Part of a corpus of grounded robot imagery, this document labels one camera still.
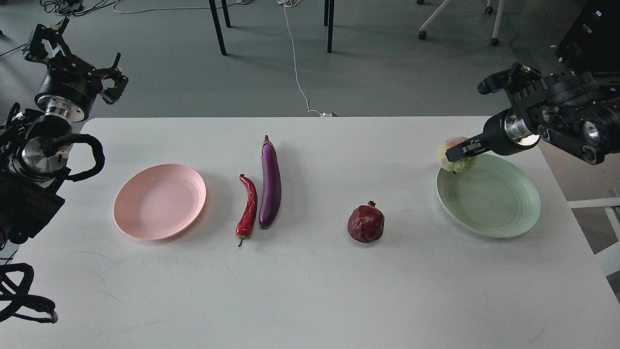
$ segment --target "floor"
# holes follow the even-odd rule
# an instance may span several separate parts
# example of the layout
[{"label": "floor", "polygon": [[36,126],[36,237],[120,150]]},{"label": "floor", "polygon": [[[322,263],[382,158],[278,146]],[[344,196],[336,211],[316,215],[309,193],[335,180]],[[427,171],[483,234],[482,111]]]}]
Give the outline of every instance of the floor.
[{"label": "floor", "polygon": [[[2,3],[0,52],[25,43],[36,24],[61,20],[36,1]],[[72,17],[64,38],[98,68],[122,54],[120,65],[130,79],[125,93],[113,106],[98,99],[91,117],[491,116],[508,108],[508,99],[504,93],[478,94],[478,82],[516,60],[543,73],[564,70],[551,46],[586,0],[507,1],[497,47],[489,45],[495,12],[484,13],[485,0],[454,1],[429,27],[427,39],[418,40],[419,26],[440,3],[338,0],[331,54],[320,0],[301,0],[286,10],[276,0],[230,6],[232,28],[223,27],[227,56],[219,53],[206,9],[119,14],[109,6]],[[207,5],[123,0],[115,7],[131,12]],[[26,62],[19,51],[1,57],[0,116],[13,102],[35,107],[44,74],[42,65]],[[620,156],[590,166],[542,142],[540,147],[567,200],[615,195]],[[617,241],[602,211],[575,215],[593,252]],[[620,299],[620,274],[609,280]]]}]

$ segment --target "table leg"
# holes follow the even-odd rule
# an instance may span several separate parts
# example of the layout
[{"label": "table leg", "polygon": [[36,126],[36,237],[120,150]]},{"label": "table leg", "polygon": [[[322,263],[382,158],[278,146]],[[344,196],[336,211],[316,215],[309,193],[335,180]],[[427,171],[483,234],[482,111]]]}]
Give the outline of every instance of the table leg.
[{"label": "table leg", "polygon": [[334,34],[334,1],[329,0],[329,18],[327,21],[327,53],[332,53],[332,36]]},{"label": "table leg", "polygon": [[325,0],[325,14],[323,15],[323,25],[327,27],[327,13],[329,11],[329,0]]},{"label": "table leg", "polygon": [[228,4],[226,4],[226,0],[222,0],[222,10],[224,11],[224,21],[226,22],[226,27],[231,27],[231,19],[228,17]]},{"label": "table leg", "polygon": [[219,51],[226,56],[226,47],[224,47],[224,37],[222,37],[222,28],[219,25],[218,10],[215,8],[215,0],[209,0],[211,15],[213,16],[213,25],[215,25],[215,33],[218,35]]}]

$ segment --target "white cable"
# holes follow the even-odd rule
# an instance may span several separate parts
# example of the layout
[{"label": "white cable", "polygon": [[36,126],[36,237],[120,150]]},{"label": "white cable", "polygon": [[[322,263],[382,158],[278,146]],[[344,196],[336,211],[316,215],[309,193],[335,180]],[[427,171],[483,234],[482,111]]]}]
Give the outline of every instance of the white cable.
[{"label": "white cable", "polygon": [[319,114],[319,116],[323,116],[321,115],[319,111],[310,109],[310,102],[308,102],[308,97],[306,97],[306,94],[301,89],[301,85],[299,84],[299,76],[297,74],[297,59],[295,58],[295,42],[293,41],[293,34],[291,33],[291,27],[288,25],[288,16],[286,15],[286,8],[287,6],[284,6],[284,17],[286,18],[286,28],[288,29],[288,35],[291,37],[291,44],[293,45],[293,66],[295,67],[295,81],[297,81],[297,87],[299,87],[299,91],[301,92],[302,96],[304,96],[304,99],[306,100],[306,107],[308,108],[308,112],[316,112],[317,114]]},{"label": "white cable", "polygon": [[278,2],[279,5],[282,5],[284,7],[295,7],[297,5],[299,5],[299,2],[301,0],[297,0],[297,2],[293,2],[293,0],[276,0]]}]

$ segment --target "eggplant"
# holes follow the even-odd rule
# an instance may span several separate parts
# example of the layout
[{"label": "eggplant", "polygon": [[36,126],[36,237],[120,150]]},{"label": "eggplant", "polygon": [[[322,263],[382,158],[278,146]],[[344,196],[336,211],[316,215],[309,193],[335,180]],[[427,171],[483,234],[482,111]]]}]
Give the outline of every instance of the eggplant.
[{"label": "eggplant", "polygon": [[260,156],[263,165],[263,197],[260,202],[259,224],[261,228],[267,229],[278,215],[282,199],[278,158],[268,136],[265,136]]}]

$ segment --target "white chair leg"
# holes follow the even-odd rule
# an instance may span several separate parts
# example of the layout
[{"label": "white chair leg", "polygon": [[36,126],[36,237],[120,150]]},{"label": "white chair leg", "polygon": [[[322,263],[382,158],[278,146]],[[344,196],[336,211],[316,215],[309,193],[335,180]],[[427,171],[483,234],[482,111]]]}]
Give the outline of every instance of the white chair leg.
[{"label": "white chair leg", "polygon": [[609,223],[611,223],[611,227],[614,229],[618,241],[620,241],[620,217],[618,217],[618,213],[613,207],[605,207],[605,213],[607,213]]},{"label": "white chair leg", "polygon": [[495,26],[493,27],[493,37],[491,39],[497,39],[500,32],[500,23],[502,22],[504,0],[500,0],[500,4],[497,6],[497,17],[495,18]]},{"label": "white chair leg", "polygon": [[609,276],[620,270],[620,242],[605,248],[596,254],[598,263],[605,276]]},{"label": "white chair leg", "polygon": [[426,28],[435,20],[435,18],[437,16],[439,16],[439,14],[446,8],[447,5],[450,4],[452,0],[444,0],[441,5],[439,5],[439,7],[437,8],[437,10],[435,10],[433,12],[432,15],[430,15],[430,17],[427,19],[426,22],[424,22],[424,24],[422,24],[422,26],[420,27],[420,31],[421,32],[425,32]]},{"label": "white chair leg", "polygon": [[571,209],[583,209],[586,207],[611,207],[620,206],[620,197],[606,197],[604,199],[569,201]]}]

